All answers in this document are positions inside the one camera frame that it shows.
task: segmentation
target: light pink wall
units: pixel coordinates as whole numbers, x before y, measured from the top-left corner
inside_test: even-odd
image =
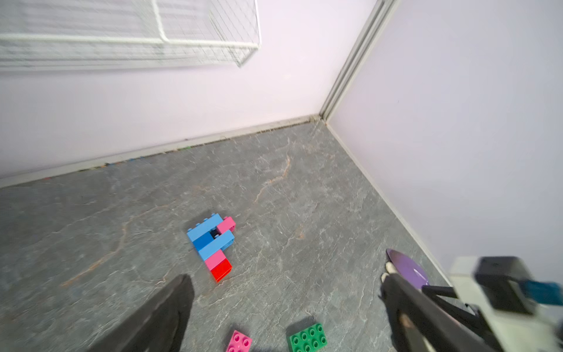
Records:
[[[402,0],[330,125],[448,270],[563,282],[563,2]]]
[[[241,69],[0,75],[0,177],[319,112],[375,0],[259,0]]]

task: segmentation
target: purple object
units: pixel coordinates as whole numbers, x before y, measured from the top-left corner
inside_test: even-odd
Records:
[[[422,286],[428,285],[428,275],[414,260],[394,249],[388,249],[387,255],[391,263],[397,268],[399,274],[410,282],[411,285],[415,286],[416,289],[421,289]]]

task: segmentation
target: lego duplo brick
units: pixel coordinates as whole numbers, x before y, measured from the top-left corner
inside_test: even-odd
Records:
[[[200,249],[198,253],[203,260],[207,260],[215,252],[222,249],[225,245],[227,245],[229,242],[234,240],[235,237],[233,236],[233,233],[227,230],[227,232],[225,232],[224,234],[220,235],[219,237],[211,241],[210,244]]]
[[[206,232],[200,237],[198,237],[193,243],[196,251],[200,251],[203,247],[207,246],[213,241],[213,236],[211,233]]]
[[[215,268],[220,262],[227,259],[225,254],[222,250],[218,250],[215,252],[211,257],[205,260],[205,265],[207,265],[207,269],[211,270]]]
[[[235,330],[227,347],[227,352],[248,352],[251,344],[252,339],[250,337]]]
[[[224,259],[222,262],[217,264],[215,268],[211,269],[211,274],[215,278],[215,281],[219,282],[231,272],[232,268],[233,266],[231,263],[227,259]]]
[[[327,345],[323,326],[318,323],[288,338],[292,352],[315,352]]]
[[[227,242],[226,245],[224,245],[223,247],[221,247],[221,250],[224,251],[226,250],[231,244],[233,244],[234,240],[231,240],[229,242]]]
[[[219,225],[217,225],[217,231],[219,231],[220,234],[225,233],[226,230],[231,230],[234,231],[235,230],[235,221],[233,220],[232,217],[228,216],[226,217],[222,223],[220,223]]]
[[[222,222],[223,219],[219,214],[212,214],[210,218],[205,219],[201,224],[197,224],[193,229],[189,229],[187,231],[187,236],[193,242],[203,234],[216,228],[217,225]]]

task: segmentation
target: green lego brick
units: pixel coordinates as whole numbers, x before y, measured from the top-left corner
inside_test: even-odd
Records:
[[[287,341],[292,352],[315,352],[327,345],[323,326],[318,323],[291,335]]]

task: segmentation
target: white baseboard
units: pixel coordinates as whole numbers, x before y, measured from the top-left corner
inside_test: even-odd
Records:
[[[379,186],[376,184],[376,182],[373,180],[373,178],[371,177],[371,175],[366,171],[366,169],[361,165],[361,163],[358,161],[358,159],[356,159],[356,157],[352,154],[352,152],[350,151],[350,149],[348,149],[348,147],[346,146],[346,144],[342,141],[342,139],[340,138],[340,136],[336,133],[336,131],[330,126],[330,122],[327,124],[328,130],[332,133],[332,135],[334,136],[334,138],[336,138],[336,140],[338,141],[338,143],[340,143],[340,145],[344,148],[344,150],[346,151],[346,153],[348,153],[348,155],[350,156],[350,158],[352,159],[352,161],[354,161],[354,163],[356,164],[356,166],[360,169],[360,171],[364,174],[365,178],[368,179],[369,183],[372,184],[372,186],[376,189],[377,193],[379,194],[379,196],[383,199],[383,201],[385,201],[385,203],[387,203],[387,206],[389,206],[389,208],[391,209],[391,211],[393,212],[393,214],[395,214],[395,216],[397,217],[397,219],[399,219],[399,221],[401,222],[401,224],[403,225],[403,227],[407,230],[407,232],[410,234],[410,236],[414,239],[414,241],[418,244],[418,246],[422,249],[422,251],[426,254],[426,256],[428,257],[428,259],[430,259],[430,261],[432,262],[432,264],[434,264],[434,266],[436,267],[436,270],[438,270],[438,272],[440,273],[440,275],[442,275],[442,277],[444,278],[444,280],[446,280],[446,282],[448,283],[448,285],[453,286],[451,281],[448,279],[448,276],[446,275],[446,272],[444,271],[444,268],[442,268],[442,266],[440,265],[440,263],[436,260],[436,257],[434,257],[434,255],[432,255],[432,253],[430,252],[430,250],[428,249],[428,247],[426,247],[426,245],[424,244],[424,242],[422,241],[421,237],[416,233],[416,231],[414,231],[414,229],[409,225],[409,223],[405,220],[404,217],[402,217],[402,215],[397,211],[397,208],[395,208],[393,206],[393,204],[389,201],[389,198],[387,198],[385,196],[385,194],[383,192],[381,192],[381,189],[379,188]]]
[[[8,176],[0,179],[0,188],[13,186],[17,184],[22,184],[25,182],[35,181],[44,179],[46,177],[54,177],[58,175],[64,175],[66,173],[71,173],[80,170],[86,170],[94,167],[100,167],[106,164],[114,164],[122,161],[127,161],[130,159],[136,159],[140,157],[146,157],[148,155],[154,155],[159,153],[171,152],[173,150],[187,148],[191,146],[207,144],[211,142],[226,140],[234,137],[250,135],[252,133],[258,133],[268,130],[274,130],[276,128],[289,127],[295,124],[305,123],[309,121],[318,121],[318,114],[301,116],[296,118],[291,118],[282,121],[270,122],[266,124],[261,124],[258,126],[239,128],[237,130],[231,130],[221,133],[216,133],[209,136],[197,137],[193,139],[186,139],[183,141],[153,146],[149,148],[143,148],[139,150],[133,150],[131,152],[119,153],[110,155],[107,157],[96,158],[86,161],[81,161],[78,163],[67,164],[58,167],[52,167],[48,169],[24,172],[18,175]]]

